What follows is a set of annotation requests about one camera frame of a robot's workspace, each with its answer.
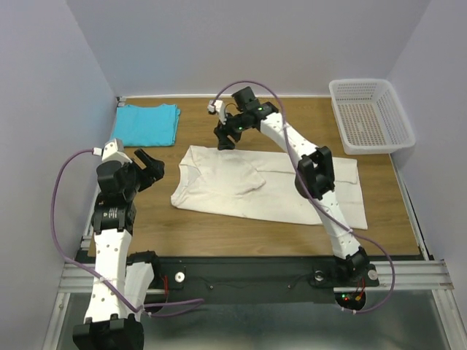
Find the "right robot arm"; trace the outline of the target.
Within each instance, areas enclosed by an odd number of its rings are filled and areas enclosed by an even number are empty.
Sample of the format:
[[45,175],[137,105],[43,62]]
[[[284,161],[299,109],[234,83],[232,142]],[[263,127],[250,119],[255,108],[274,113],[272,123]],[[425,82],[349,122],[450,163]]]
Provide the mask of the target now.
[[370,259],[347,224],[338,202],[331,150],[308,141],[288,123],[285,107],[279,98],[276,99],[277,105],[262,103],[249,86],[231,97],[237,114],[227,112],[227,104],[219,96],[207,106],[208,113],[218,118],[214,129],[217,148],[234,149],[243,132],[255,129],[283,149],[296,173],[296,190],[314,207],[328,234],[337,279],[343,284],[363,279]]

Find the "white t shirt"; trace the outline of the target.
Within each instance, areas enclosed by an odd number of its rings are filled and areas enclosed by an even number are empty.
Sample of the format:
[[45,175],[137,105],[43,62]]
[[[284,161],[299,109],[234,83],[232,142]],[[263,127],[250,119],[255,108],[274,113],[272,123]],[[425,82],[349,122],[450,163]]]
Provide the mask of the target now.
[[287,154],[190,146],[180,161],[172,206],[247,219],[321,225],[295,187]]

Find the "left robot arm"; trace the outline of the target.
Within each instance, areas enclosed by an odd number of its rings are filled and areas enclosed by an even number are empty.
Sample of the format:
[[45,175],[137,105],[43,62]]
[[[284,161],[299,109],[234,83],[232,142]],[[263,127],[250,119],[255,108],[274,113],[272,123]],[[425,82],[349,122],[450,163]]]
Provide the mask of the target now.
[[95,276],[82,324],[73,328],[78,349],[142,349],[140,321],[149,287],[162,280],[154,251],[129,254],[133,238],[136,194],[163,178],[164,163],[142,149],[135,163],[123,152],[104,148],[96,169],[99,193],[91,224],[96,246]]

